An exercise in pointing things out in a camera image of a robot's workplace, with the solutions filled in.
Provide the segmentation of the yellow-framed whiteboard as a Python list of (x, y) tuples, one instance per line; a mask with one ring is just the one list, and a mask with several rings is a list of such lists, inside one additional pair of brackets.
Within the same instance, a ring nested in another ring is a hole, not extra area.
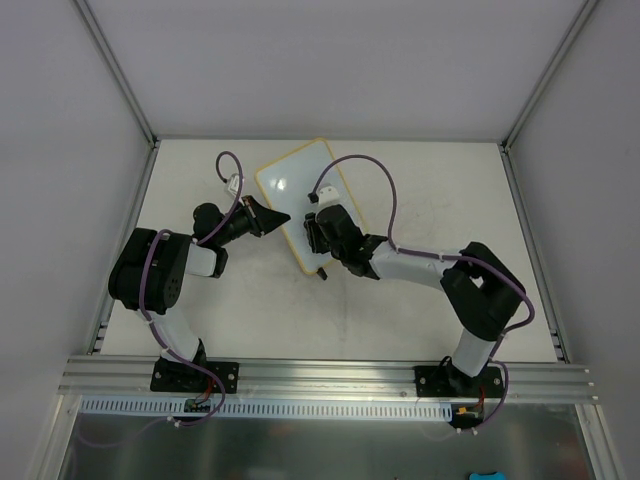
[(325, 270), (333, 262), (328, 253), (311, 252), (303, 226), (305, 215), (315, 208), (308, 194), (316, 183), (322, 187), (334, 186), (340, 192), (341, 202), (356, 225), (361, 228), (365, 226), (364, 218), (340, 168), (334, 167), (329, 173), (322, 173), (333, 160), (334, 155), (327, 141), (315, 139), (267, 164), (255, 174), (255, 181), (268, 207), (291, 216), (282, 230), (300, 268), (307, 275), (317, 275), (319, 268)]

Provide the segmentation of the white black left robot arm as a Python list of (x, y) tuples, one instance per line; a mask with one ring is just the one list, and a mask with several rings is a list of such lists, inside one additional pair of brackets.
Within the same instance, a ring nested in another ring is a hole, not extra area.
[(201, 339), (178, 306), (187, 276), (220, 277), (228, 262), (225, 246), (250, 234), (263, 237), (291, 219), (284, 212), (242, 197), (224, 214), (213, 203), (193, 212), (193, 233), (136, 228), (110, 273), (112, 299), (135, 312), (160, 347), (160, 357), (174, 368), (174, 378), (188, 390), (208, 381), (209, 367)]

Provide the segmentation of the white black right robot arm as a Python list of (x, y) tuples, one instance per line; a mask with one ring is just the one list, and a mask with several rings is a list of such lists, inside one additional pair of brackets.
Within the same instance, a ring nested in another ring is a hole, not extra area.
[(449, 387), (459, 395), (481, 387), (482, 370), (519, 307), (534, 314), (524, 286), (482, 243), (440, 255), (395, 247), (386, 236), (364, 234), (341, 205), (306, 214), (303, 225), (314, 253), (331, 254), (357, 277), (402, 280), (445, 294), (462, 325), (447, 372)]

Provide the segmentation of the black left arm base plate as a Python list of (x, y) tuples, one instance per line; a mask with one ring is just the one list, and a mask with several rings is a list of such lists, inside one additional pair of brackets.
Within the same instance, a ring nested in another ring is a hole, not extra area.
[[(237, 392), (239, 363), (207, 360), (205, 368), (220, 379), (227, 394)], [(154, 364), (150, 390), (162, 393), (203, 393), (210, 380), (205, 373), (183, 363), (160, 358)]]

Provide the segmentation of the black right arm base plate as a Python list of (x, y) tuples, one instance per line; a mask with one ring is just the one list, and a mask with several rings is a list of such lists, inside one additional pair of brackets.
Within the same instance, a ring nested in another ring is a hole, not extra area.
[(420, 398), (500, 398), (505, 391), (499, 367), (485, 366), (480, 374), (469, 377), (453, 365), (417, 365), (413, 367), (416, 395)]

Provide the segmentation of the black bone-shaped eraser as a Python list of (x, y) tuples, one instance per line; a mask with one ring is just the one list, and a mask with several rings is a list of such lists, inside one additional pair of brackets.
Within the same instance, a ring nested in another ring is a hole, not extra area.
[(322, 254), (324, 252), (323, 235), (316, 222), (316, 216), (313, 212), (305, 215), (303, 226), (309, 247), (313, 254)]

